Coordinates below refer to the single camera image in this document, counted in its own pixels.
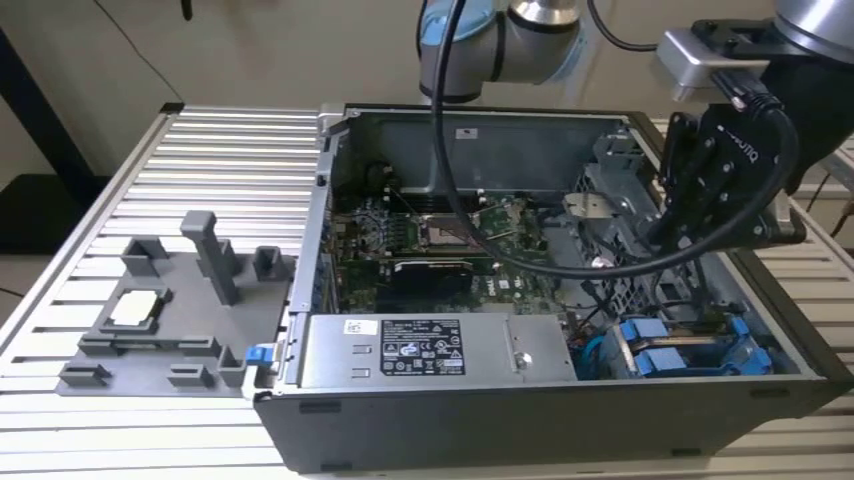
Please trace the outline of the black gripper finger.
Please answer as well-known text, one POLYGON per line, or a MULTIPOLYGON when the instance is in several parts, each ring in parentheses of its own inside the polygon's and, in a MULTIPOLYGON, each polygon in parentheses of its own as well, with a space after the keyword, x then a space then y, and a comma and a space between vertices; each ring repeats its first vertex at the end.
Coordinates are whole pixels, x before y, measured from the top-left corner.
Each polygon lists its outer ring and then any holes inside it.
POLYGON ((684 238, 697 241, 716 231, 752 198, 737 189, 740 167, 710 163, 673 168, 666 183, 666 210, 658 221, 658 246, 680 248, 684 238))
POLYGON ((664 157, 658 183, 665 190, 664 213, 649 232, 650 241, 670 241, 678 209, 680 188, 686 184, 684 177, 697 144, 698 121, 692 114, 674 112, 670 115, 665 140, 664 157))

